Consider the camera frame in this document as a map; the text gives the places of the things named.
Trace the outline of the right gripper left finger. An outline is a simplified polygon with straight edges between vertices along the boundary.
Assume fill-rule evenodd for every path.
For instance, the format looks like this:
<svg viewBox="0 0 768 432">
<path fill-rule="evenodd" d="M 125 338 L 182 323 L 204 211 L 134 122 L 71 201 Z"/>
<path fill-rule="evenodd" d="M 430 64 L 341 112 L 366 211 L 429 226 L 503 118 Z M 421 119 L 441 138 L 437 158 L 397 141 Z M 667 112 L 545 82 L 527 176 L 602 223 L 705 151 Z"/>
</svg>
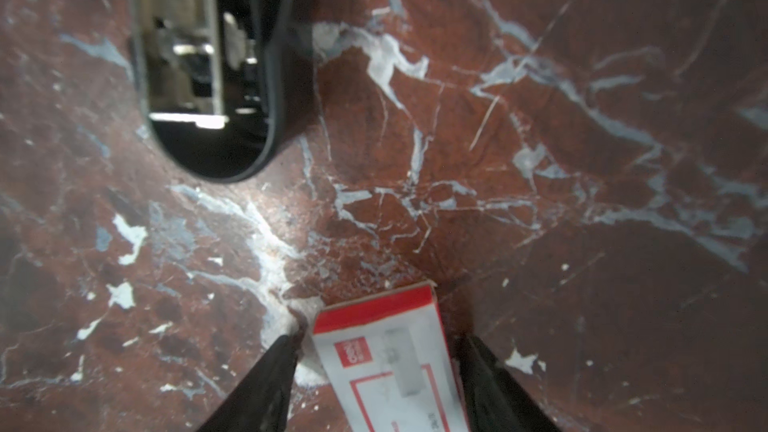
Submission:
<svg viewBox="0 0 768 432">
<path fill-rule="evenodd" d="M 198 431 L 285 431 L 302 339 L 280 336 Z"/>
</svg>

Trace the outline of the black stapler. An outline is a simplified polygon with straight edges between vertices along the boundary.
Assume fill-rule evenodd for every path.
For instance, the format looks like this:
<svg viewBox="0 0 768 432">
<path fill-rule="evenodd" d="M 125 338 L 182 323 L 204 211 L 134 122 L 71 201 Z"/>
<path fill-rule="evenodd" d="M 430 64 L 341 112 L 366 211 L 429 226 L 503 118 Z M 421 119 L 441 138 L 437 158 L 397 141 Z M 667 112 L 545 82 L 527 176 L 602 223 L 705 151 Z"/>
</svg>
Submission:
<svg viewBox="0 0 768 432">
<path fill-rule="evenodd" d="M 296 0 L 128 0 L 139 109 L 198 179 L 237 183 L 283 147 L 309 82 Z"/>
</svg>

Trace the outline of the red white staple box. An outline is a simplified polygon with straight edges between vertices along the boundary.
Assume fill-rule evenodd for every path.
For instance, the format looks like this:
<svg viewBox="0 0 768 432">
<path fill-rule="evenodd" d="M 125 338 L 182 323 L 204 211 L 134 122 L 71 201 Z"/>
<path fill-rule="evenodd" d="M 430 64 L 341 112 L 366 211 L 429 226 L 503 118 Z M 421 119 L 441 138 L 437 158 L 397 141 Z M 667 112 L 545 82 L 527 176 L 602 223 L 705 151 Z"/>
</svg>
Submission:
<svg viewBox="0 0 768 432">
<path fill-rule="evenodd" d="M 468 430 L 433 282 L 327 307 L 311 338 L 352 430 Z"/>
</svg>

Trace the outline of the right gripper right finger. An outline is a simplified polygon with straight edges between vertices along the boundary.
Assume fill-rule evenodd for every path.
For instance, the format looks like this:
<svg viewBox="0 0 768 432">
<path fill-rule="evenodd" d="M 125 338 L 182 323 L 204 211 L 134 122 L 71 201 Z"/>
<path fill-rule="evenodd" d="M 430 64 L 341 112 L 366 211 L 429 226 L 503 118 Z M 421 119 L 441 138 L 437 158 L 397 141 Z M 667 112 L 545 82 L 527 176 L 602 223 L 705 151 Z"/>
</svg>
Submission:
<svg viewBox="0 0 768 432">
<path fill-rule="evenodd" d="M 459 340 L 458 360 L 471 431 L 560 431 L 479 337 Z"/>
</svg>

